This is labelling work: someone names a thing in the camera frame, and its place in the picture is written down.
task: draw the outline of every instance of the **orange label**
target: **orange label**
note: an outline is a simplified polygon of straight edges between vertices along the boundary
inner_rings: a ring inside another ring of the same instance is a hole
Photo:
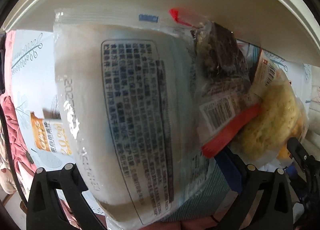
[[[34,113],[30,114],[30,118],[36,146],[39,149],[50,152],[51,150],[47,141],[46,131],[42,123],[42,119],[37,118]]]

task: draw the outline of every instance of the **round metal bolt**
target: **round metal bolt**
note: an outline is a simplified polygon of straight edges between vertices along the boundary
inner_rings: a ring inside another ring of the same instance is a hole
[[[37,174],[40,174],[41,172],[43,172],[43,168],[42,168],[42,167],[40,167],[40,168],[38,168],[38,169],[36,170],[36,173],[37,173]]]
[[[67,163],[67,164],[64,166],[64,168],[65,168],[66,170],[71,170],[71,169],[73,168],[73,164],[72,164],[72,163]]]
[[[252,172],[254,172],[254,171],[256,170],[255,166],[252,165],[252,164],[248,164],[248,165],[247,165],[247,168],[248,168],[248,170],[250,170],[250,171],[252,171]]]
[[[284,174],[284,171],[283,171],[283,169],[281,169],[281,168],[278,168],[278,169],[277,169],[277,172],[278,172],[279,174],[281,174],[281,175]]]

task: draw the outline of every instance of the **flat white dough package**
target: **flat white dough package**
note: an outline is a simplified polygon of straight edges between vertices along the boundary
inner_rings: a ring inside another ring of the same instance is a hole
[[[209,166],[199,152],[187,44],[123,26],[54,32],[61,119],[108,227],[139,229],[172,214],[200,189]]]

